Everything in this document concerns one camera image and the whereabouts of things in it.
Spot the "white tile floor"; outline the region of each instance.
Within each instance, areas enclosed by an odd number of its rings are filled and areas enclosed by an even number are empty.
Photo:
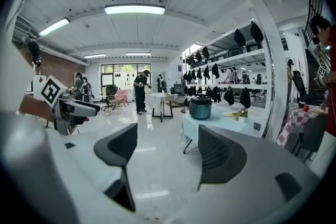
[[[201,155],[191,144],[184,155],[178,142],[182,108],[174,108],[173,119],[152,118],[152,110],[137,115],[135,103],[120,106],[110,115],[100,112],[78,126],[80,134],[138,123],[138,145],[127,166],[137,214],[159,223],[176,213],[197,191],[201,176]]]

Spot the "rice cooker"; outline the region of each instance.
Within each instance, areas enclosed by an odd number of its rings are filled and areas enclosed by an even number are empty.
[[[205,120],[211,116],[211,98],[198,94],[190,99],[189,114],[194,119]]]

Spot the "red and white checkered tablecloth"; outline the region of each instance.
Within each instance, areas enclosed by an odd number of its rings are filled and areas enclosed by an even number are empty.
[[[318,115],[318,113],[315,112],[316,110],[322,111],[322,109],[316,105],[309,105],[309,111],[305,112],[299,108],[299,104],[289,104],[287,122],[283,131],[278,136],[276,143],[284,147],[288,140],[292,126],[304,126],[309,119],[313,119]]]

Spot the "small table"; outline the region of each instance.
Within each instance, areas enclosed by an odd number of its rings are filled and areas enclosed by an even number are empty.
[[[278,136],[276,143],[284,147],[288,141],[292,127],[304,126],[309,119],[313,119],[318,115],[318,113],[316,113],[316,110],[327,113],[327,111],[322,110],[317,105],[309,105],[309,110],[305,112],[303,111],[303,109],[299,108],[299,104],[296,103],[289,104],[286,125],[283,128],[283,131]]]
[[[160,118],[161,122],[163,118],[173,118],[173,107],[172,101],[176,99],[178,94],[170,94],[164,92],[151,93],[146,95],[146,104],[150,105],[153,108],[152,117]],[[169,101],[170,115],[164,114],[164,102]],[[160,110],[160,116],[154,115],[154,110]]]
[[[245,121],[236,121],[231,117],[223,115],[223,113],[226,113],[227,111],[228,110],[213,107],[211,109],[211,117],[206,120],[197,120],[191,117],[190,114],[183,114],[180,129],[180,141],[183,141],[184,144],[189,141],[183,151],[183,154],[185,154],[185,150],[192,141],[198,143],[198,126],[200,124],[224,128],[254,137],[260,137],[260,131],[253,128],[253,119],[247,118]]]

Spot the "light blue tablecloth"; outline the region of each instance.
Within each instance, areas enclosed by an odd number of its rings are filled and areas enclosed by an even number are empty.
[[[198,126],[200,124],[224,128],[227,130],[243,133],[246,135],[260,137],[260,132],[253,129],[253,121],[246,119],[245,122],[236,121],[230,117],[223,116],[225,110],[212,108],[211,117],[206,120],[197,120],[190,116],[190,114],[183,114],[181,130],[180,130],[180,142],[186,143],[190,139],[193,142],[198,143]]]

